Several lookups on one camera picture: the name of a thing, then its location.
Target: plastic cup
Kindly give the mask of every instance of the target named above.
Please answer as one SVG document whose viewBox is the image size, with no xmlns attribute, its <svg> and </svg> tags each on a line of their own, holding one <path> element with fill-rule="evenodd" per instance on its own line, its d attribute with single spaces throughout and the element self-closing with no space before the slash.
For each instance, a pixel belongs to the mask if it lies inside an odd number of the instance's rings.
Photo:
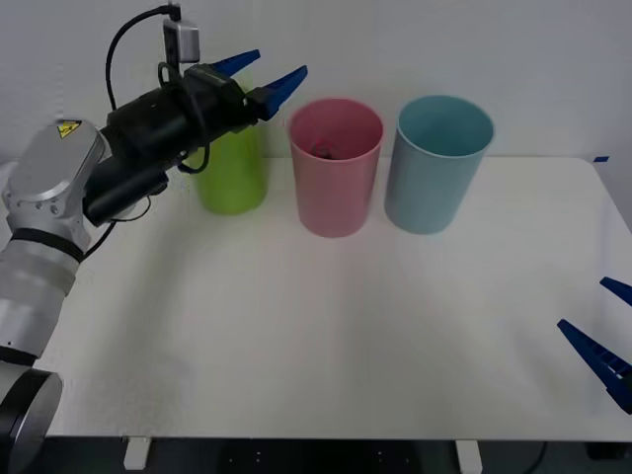
<svg viewBox="0 0 632 474">
<path fill-rule="evenodd" d="M 494 138 L 494 124 L 474 104 L 427 96 L 400 113 L 384 208 L 416 234 L 449 225 Z"/>
<path fill-rule="evenodd" d="M 384 127 L 368 106 L 323 99 L 289 123 L 300 221 L 316 235 L 344 237 L 366 221 Z"/>
<path fill-rule="evenodd" d="M 198 167 L 203 155 L 204 149 L 200 148 L 189 158 L 191 166 Z M 194 181 L 199 200 L 211 212 L 240 214 L 258 207 L 268 191 L 258 128 L 249 126 L 213 141 L 208 167 L 194 175 Z"/>
</svg>

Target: yellow warning sticker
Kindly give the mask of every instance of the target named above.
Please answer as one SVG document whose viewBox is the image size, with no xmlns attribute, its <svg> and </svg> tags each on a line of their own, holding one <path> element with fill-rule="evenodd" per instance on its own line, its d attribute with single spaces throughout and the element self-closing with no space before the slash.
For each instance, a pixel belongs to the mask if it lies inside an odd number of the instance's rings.
<svg viewBox="0 0 632 474">
<path fill-rule="evenodd" d="M 57 126 L 57 130 L 59 131 L 59 136 L 61 138 L 65 138 L 70 133 L 72 133 L 77 128 L 79 128 L 80 124 L 81 124 L 81 121 L 75 121 L 75 120 L 73 120 L 73 121 L 66 120 L 66 121 L 62 122 L 60 125 Z"/>
</svg>

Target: white wall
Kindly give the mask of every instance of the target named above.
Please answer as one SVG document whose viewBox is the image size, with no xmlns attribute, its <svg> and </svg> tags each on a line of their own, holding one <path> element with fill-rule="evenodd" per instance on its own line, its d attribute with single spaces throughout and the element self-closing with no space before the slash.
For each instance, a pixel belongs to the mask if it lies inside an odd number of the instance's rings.
<svg viewBox="0 0 632 474">
<path fill-rule="evenodd" d="M 18 156 L 56 116 L 103 124 L 104 61 L 145 0 L 23 0 L 0 15 L 0 158 Z M 323 95 L 368 102 L 389 129 L 409 99 L 464 96 L 494 118 L 494 154 L 621 156 L 632 124 L 630 0 L 187 0 L 202 58 L 258 47 L 267 82 L 306 63 L 310 76 L 271 127 L 286 150 L 288 112 Z M 133 29 L 114 64 L 125 102 L 157 85 L 158 20 Z"/>
</svg>

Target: light blue cup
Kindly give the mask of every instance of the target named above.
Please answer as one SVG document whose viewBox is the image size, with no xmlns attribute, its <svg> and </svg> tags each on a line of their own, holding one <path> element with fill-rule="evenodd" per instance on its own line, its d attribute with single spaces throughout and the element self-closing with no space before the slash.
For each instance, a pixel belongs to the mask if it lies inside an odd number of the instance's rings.
<svg viewBox="0 0 632 474">
<path fill-rule="evenodd" d="M 427 96 L 408 104 L 386 190 L 391 221 L 416 234 L 447 227 L 493 138 L 492 120 L 471 102 Z"/>
</svg>

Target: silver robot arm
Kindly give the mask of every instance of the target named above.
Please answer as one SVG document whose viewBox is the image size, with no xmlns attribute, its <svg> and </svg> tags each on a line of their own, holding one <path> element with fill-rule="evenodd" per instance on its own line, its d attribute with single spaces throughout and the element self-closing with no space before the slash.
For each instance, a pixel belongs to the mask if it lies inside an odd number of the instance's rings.
<svg viewBox="0 0 632 474">
<path fill-rule="evenodd" d="M 33 364 L 90 243 L 82 198 L 106 153 L 91 123 L 53 124 L 36 135 L 2 193 L 13 237 L 0 253 L 0 471 L 29 465 L 59 404 L 61 379 Z"/>
</svg>

